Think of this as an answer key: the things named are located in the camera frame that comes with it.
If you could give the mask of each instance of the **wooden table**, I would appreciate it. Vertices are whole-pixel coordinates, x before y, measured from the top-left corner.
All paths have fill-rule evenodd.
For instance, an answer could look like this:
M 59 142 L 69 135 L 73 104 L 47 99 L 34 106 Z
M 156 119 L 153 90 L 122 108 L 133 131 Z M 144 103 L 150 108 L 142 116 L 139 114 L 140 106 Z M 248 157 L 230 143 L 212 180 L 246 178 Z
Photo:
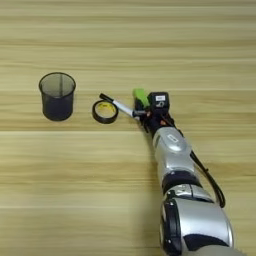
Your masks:
M 1 256 L 161 255 L 151 139 L 124 114 L 91 117 L 100 92 L 132 106 L 135 87 L 169 92 L 255 255 L 255 13 L 255 0 L 1 1 Z M 61 123 L 41 112 L 53 71 L 77 82 Z

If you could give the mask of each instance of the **black camera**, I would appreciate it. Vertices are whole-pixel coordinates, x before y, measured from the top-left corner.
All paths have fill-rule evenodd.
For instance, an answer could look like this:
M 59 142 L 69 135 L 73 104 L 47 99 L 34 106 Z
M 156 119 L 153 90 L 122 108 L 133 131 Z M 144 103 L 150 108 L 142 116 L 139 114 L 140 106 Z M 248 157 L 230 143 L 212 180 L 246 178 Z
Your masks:
M 167 115 L 170 108 L 169 95 L 167 92 L 151 92 L 148 95 L 151 112 L 154 114 Z

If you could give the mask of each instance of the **black tape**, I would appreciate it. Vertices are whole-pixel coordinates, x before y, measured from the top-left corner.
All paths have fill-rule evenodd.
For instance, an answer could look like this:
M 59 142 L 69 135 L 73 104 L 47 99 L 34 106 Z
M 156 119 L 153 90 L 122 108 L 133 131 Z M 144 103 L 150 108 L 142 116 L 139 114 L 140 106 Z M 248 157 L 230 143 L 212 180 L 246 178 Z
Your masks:
M 111 104 L 114 108 L 115 108 L 115 114 L 112 116 L 112 117 L 103 117 L 103 116 L 100 116 L 97 114 L 97 111 L 96 111 L 96 107 L 99 103 L 102 103 L 102 102 L 106 102 L 108 104 Z M 119 113 L 119 110 L 117 108 L 117 106 L 107 100 L 100 100 L 100 101 L 97 101 L 94 103 L 93 107 L 92 107 L 92 116 L 93 118 L 98 121 L 99 123 L 102 123 L 102 124 L 111 124 L 111 123 L 114 123 L 117 119 L 117 116 L 118 116 L 118 113 Z

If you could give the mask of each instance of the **tape roll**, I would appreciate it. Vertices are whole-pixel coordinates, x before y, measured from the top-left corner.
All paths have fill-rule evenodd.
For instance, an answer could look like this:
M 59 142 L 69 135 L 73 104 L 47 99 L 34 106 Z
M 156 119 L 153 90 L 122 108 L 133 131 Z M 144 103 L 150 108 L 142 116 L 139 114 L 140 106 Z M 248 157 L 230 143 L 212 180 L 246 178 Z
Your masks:
M 117 106 L 109 101 L 100 100 L 92 107 L 93 118 L 102 124 L 111 124 L 116 121 L 119 110 Z

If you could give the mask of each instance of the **black mesh cup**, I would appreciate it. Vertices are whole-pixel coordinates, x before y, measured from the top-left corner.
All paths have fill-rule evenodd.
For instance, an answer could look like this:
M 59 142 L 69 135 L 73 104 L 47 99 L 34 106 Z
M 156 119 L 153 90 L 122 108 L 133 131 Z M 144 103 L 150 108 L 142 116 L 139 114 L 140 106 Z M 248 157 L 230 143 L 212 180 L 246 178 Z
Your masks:
M 75 80 L 65 73 L 51 73 L 39 82 L 43 113 L 52 121 L 63 121 L 73 113 Z

